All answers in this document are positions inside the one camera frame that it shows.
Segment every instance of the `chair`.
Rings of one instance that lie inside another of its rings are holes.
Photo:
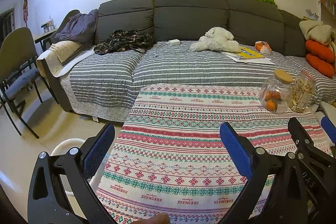
[[[36,135],[36,133],[21,117],[26,102],[23,100],[18,105],[15,105],[14,103],[14,100],[19,92],[22,89],[31,87],[32,85],[35,86],[35,90],[40,99],[40,102],[43,103],[35,82],[36,78],[41,76],[36,66],[36,57],[34,39],[30,30],[26,27],[12,31],[5,38],[0,48],[0,90],[2,92],[2,95],[0,96],[1,105],[4,107],[7,116],[9,117],[11,123],[19,135],[21,135],[21,133],[12,120],[5,103],[8,104],[11,111],[38,139],[39,136]],[[15,81],[10,86],[7,86],[7,89],[5,89],[7,83],[14,78],[16,78]],[[48,88],[49,92],[55,98],[53,91],[47,84],[46,80],[43,77],[41,77],[41,79]]]
[[[61,30],[63,30],[63,28],[65,27],[65,25],[70,21],[70,19],[74,16],[79,14],[80,11],[79,10],[72,10],[70,12],[67,13],[67,15],[65,16],[65,18],[63,19],[61,25],[58,27],[57,31],[54,32],[50,37],[47,38],[48,41],[44,42],[43,41],[43,45],[45,45],[47,42],[51,44],[56,44],[58,41],[55,39],[55,35],[59,32],[61,32]]]

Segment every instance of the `glass jar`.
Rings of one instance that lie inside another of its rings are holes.
[[[274,70],[266,79],[259,93],[260,103],[272,113],[284,113],[292,98],[293,77],[281,69]]]
[[[295,77],[292,100],[289,102],[290,109],[302,113],[315,90],[314,77],[306,71],[300,72]]]

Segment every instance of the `door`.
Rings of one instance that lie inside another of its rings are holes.
[[[3,38],[5,39],[7,35],[14,31],[14,28],[14,13],[11,11],[8,13],[2,23]]]

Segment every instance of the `white stuffed animal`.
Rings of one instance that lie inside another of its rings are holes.
[[[202,36],[198,42],[190,45],[190,50],[200,52],[205,50],[241,52],[241,47],[237,41],[233,40],[233,35],[221,27],[211,28]]]

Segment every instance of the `small table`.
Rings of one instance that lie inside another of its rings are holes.
[[[108,213],[120,223],[162,212],[174,224],[218,223],[247,181],[221,142],[224,122],[255,147],[284,156],[296,150],[287,128],[288,120],[296,117],[315,147],[331,153],[312,113],[288,108],[273,114],[260,104],[259,92],[260,88],[241,86],[143,88],[96,191]],[[260,213],[272,181],[270,176],[253,215]]]
[[[35,44],[37,43],[40,43],[41,44],[41,48],[42,50],[45,52],[47,49],[46,49],[46,44],[45,43],[42,43],[42,40],[50,37],[54,32],[56,32],[58,29],[54,29],[50,32],[46,32],[46,33],[43,33],[42,35],[38,36],[38,37],[34,37],[34,41],[35,41]]]

